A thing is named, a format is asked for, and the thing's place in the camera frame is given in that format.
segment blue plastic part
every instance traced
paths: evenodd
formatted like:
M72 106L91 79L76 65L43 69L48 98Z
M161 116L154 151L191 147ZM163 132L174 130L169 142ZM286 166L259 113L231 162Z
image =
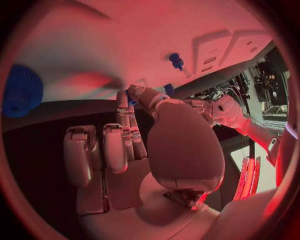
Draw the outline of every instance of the blue plastic part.
M43 82L29 67L12 66L3 97L3 114L10 118L27 115L40 105L43 98Z
M178 53L172 53L169 56L169 60L172 62L172 65L175 69L183 70L184 61L180 58Z
M171 96L174 94L174 87L172 86L171 83L169 83L163 87L164 87L164 91L167 95Z
M126 92L126 95L127 95L127 100L128 100L128 105L137 105L138 102L136 100L133 100L129 94L128 94L128 89L125 91Z

